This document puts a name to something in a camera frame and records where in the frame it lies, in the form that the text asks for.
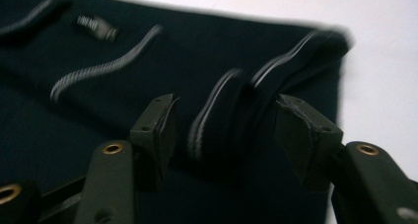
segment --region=metal grommet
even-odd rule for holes
[[[123,145],[122,144],[120,144],[120,143],[112,143],[112,144],[107,145],[104,148],[103,151],[104,151],[105,154],[111,155],[111,154],[115,154],[115,153],[118,153],[118,152],[122,151],[122,149],[123,149]]]
[[[367,144],[359,144],[357,145],[357,150],[359,150],[361,153],[370,155],[370,156],[377,156],[379,155],[379,150],[371,145]]]
[[[17,184],[0,187],[0,205],[13,200],[22,191],[22,187]]]

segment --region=white surface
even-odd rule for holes
[[[126,1],[346,28],[354,44],[345,57],[340,85],[344,143],[361,140],[381,146],[410,179],[418,181],[418,0]]]

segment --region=dark green fabric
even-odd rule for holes
[[[44,0],[0,0],[0,30]],[[82,14],[120,29],[115,42],[73,28]],[[153,26],[164,30],[122,69],[53,85],[113,61]],[[326,194],[299,186],[273,139],[274,98],[300,97],[335,120],[342,33],[320,31],[256,88],[254,75],[314,28],[262,24],[114,0],[53,0],[35,21],[0,35],[0,180],[29,178],[43,191],[87,171],[93,149],[123,139],[149,102],[175,93],[179,139],[161,193],[142,194],[144,223],[321,223]],[[188,137],[215,85],[232,69],[202,129],[202,160]]]

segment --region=black fabric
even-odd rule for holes
[[[42,1],[0,0],[0,33]],[[50,3],[0,36],[0,180],[48,190],[83,174],[97,145],[125,138],[152,99],[174,93],[179,140],[163,191],[142,194],[145,223],[323,222],[326,194],[305,192],[274,142],[274,98],[300,97],[335,120],[342,33],[114,0]],[[120,33],[108,42],[79,32],[80,15]],[[51,98],[64,76],[125,55],[155,26],[163,31],[132,61]]]

